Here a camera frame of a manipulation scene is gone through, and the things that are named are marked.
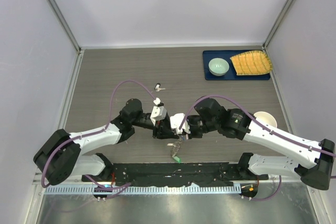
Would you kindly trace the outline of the metal disc with keyrings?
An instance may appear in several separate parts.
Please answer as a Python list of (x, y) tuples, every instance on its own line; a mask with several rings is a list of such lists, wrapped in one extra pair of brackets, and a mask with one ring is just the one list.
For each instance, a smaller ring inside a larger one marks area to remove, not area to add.
[(183, 139), (180, 138), (176, 140), (174, 143), (167, 144), (167, 146), (171, 147), (171, 157), (172, 158), (174, 158), (177, 155), (182, 143), (183, 143)]

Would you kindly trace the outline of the key with green tag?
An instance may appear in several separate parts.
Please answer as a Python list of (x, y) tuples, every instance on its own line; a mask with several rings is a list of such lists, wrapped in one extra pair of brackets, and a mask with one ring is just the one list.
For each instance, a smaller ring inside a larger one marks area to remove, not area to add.
[(177, 163), (181, 162), (181, 159), (177, 156), (172, 157), (174, 161), (176, 161)]

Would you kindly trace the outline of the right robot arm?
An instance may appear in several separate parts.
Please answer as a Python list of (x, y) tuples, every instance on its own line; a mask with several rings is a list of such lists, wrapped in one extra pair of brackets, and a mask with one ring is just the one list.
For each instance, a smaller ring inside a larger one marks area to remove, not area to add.
[(225, 109), (216, 101), (217, 97), (207, 95), (198, 99), (191, 107), (198, 115), (187, 113), (178, 129), (189, 135), (217, 131), (226, 138), (259, 144), (280, 153), (278, 157), (244, 154), (243, 163), (237, 166), (242, 179), (264, 174), (294, 176), (312, 188), (329, 189), (335, 158), (335, 144), (331, 140), (315, 141), (293, 135), (271, 126), (239, 104)]

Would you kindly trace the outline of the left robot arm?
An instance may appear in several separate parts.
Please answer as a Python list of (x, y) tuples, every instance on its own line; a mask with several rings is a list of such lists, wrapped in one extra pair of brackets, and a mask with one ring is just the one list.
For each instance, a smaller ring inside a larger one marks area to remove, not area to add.
[(108, 126), (82, 133), (56, 130), (35, 154), (33, 162), (53, 186), (74, 176), (81, 176), (84, 182), (89, 178), (97, 182), (111, 180), (112, 163), (101, 153), (91, 156), (88, 153), (128, 140), (135, 133), (135, 127), (151, 130), (153, 138), (156, 139), (177, 138), (162, 103), (155, 105), (152, 112), (144, 113), (141, 101), (130, 99)]

